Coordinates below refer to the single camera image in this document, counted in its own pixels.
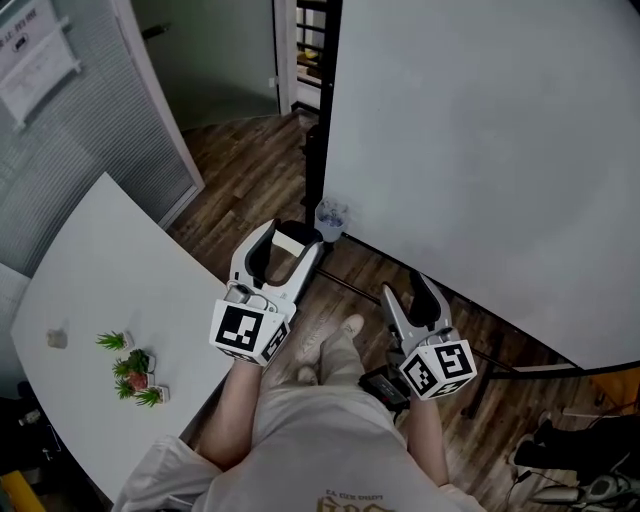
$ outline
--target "white table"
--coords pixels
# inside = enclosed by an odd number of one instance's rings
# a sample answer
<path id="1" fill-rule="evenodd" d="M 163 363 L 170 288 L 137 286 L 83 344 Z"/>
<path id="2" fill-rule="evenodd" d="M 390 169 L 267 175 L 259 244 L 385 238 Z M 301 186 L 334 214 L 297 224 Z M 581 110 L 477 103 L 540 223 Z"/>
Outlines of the white table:
<path id="1" fill-rule="evenodd" d="M 111 500 L 153 441 L 180 435 L 231 367 L 209 345 L 214 301 L 225 291 L 106 174 L 27 288 L 11 331 L 18 356 L 54 428 Z M 47 330 L 60 328 L 68 347 L 48 347 Z M 111 365 L 122 354 L 95 341 L 123 330 L 156 354 L 168 404 L 118 399 Z"/>

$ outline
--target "sneaker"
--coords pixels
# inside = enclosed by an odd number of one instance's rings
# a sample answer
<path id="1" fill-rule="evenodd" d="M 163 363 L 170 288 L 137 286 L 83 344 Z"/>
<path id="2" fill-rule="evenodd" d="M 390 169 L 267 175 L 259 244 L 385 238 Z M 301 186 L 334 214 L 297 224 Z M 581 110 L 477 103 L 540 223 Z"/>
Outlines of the sneaker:
<path id="1" fill-rule="evenodd" d="M 351 315 L 347 318 L 340 329 L 342 329 L 350 339 L 355 338 L 364 327 L 364 317 L 362 315 Z"/>
<path id="2" fill-rule="evenodd" d="M 298 382 L 309 386 L 318 385 L 318 375 L 311 366 L 302 366 L 298 370 Z"/>

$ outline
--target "door frame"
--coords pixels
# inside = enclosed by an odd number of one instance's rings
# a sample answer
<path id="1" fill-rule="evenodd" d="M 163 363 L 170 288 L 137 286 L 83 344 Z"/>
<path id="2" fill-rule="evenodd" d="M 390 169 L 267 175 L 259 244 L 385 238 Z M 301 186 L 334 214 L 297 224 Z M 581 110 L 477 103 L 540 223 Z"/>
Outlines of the door frame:
<path id="1" fill-rule="evenodd" d="M 273 0 L 273 38 L 280 115 L 298 101 L 296 0 Z"/>
<path id="2" fill-rule="evenodd" d="M 180 213 L 193 201 L 196 196 L 204 190 L 205 184 L 202 179 L 202 175 L 198 170 L 193 157 L 187 148 L 187 144 L 182 138 L 178 124 L 176 123 L 167 98 L 162 91 L 158 77 L 153 69 L 153 64 L 147 53 L 142 34 L 140 33 L 140 27 L 136 20 L 131 0 L 111 0 L 111 6 L 113 13 L 116 17 L 120 34 L 124 40 L 124 44 L 129 52 L 129 56 L 133 61 L 138 74 L 144 84 L 145 89 L 149 95 L 151 103 L 155 107 L 162 123 L 172 142 L 175 144 L 180 158 L 184 162 L 189 175 L 193 179 L 194 185 L 187 190 L 180 199 L 171 207 L 171 209 L 165 214 L 158 222 L 158 225 L 167 229 L 171 223 L 176 219 Z"/>

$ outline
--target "white t-shirt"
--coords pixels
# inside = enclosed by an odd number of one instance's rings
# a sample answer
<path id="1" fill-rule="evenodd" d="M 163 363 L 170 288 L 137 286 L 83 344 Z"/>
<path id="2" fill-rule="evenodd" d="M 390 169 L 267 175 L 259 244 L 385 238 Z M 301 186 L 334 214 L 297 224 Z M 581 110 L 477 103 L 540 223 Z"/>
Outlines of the white t-shirt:
<path id="1" fill-rule="evenodd" d="M 355 388 L 290 388 L 265 395 L 253 448 L 222 473 L 175 438 L 155 443 L 114 511 L 382 512 L 482 510 L 438 488 L 408 454 L 386 409 Z"/>

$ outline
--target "small plant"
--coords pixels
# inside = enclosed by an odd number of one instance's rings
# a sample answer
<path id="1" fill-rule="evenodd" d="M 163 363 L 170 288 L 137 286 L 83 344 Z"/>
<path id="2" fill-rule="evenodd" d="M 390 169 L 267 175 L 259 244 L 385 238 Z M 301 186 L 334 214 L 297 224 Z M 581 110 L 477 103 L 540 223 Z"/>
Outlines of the small plant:
<path id="1" fill-rule="evenodd" d="M 118 391 L 118 398 L 120 398 L 120 400 L 131 398 L 136 393 L 136 390 L 133 389 L 129 381 L 123 378 L 116 381 L 116 391 Z"/>
<path id="2" fill-rule="evenodd" d="M 130 372 L 147 373 L 149 371 L 149 356 L 144 350 L 132 350 L 126 364 Z"/>
<path id="3" fill-rule="evenodd" d="M 122 350 L 127 346 L 127 341 L 124 339 L 124 334 L 115 332 L 111 332 L 111 334 L 100 334 L 96 343 L 103 346 L 107 350 Z"/>
<path id="4" fill-rule="evenodd" d="M 130 372 L 128 362 L 123 361 L 120 358 L 116 359 L 116 362 L 113 363 L 112 369 L 113 369 L 113 375 L 115 377 L 120 377 L 120 378 L 126 377 L 127 375 L 129 375 L 129 372 Z"/>
<path id="5" fill-rule="evenodd" d="M 153 407 L 164 402 L 160 388 L 147 388 L 136 393 L 136 405 Z"/>

